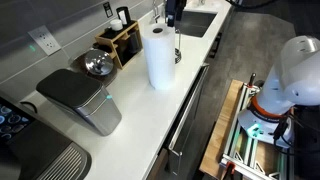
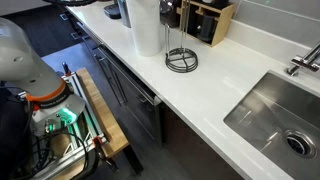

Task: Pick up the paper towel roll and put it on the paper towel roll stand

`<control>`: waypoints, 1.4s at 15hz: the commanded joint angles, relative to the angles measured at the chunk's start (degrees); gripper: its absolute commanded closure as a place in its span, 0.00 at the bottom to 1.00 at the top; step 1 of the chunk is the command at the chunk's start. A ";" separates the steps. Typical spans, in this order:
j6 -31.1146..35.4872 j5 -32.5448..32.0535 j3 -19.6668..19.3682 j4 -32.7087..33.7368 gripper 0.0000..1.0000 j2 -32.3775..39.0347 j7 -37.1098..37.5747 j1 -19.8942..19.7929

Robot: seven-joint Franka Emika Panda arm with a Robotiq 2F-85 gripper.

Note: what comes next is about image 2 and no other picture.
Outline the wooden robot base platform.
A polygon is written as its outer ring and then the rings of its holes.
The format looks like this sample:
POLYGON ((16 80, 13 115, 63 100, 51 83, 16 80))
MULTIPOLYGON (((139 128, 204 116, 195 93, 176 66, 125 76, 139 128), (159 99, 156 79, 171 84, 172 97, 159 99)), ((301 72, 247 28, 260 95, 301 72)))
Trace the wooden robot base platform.
MULTIPOLYGON (((129 146, 129 142, 117 123, 114 115, 107 106, 100 91, 95 85, 89 72, 85 69, 76 71, 80 84, 84 88, 89 105, 91 106, 98 124, 107 142, 102 145, 103 152, 109 161, 113 161, 113 157, 129 146)), ((73 176, 81 171, 83 167, 83 158, 75 161, 74 164, 61 170, 57 175, 53 176, 53 180, 70 180, 73 176)))

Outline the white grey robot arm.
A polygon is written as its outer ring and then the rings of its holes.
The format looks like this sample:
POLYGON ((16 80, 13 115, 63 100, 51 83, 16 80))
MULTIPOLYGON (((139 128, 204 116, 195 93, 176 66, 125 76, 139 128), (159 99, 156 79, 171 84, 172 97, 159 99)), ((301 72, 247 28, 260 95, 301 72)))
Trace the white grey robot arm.
POLYGON ((0 18, 0 78, 26 91, 37 136, 74 124, 85 109, 85 100, 33 50, 23 29, 5 18, 0 18))

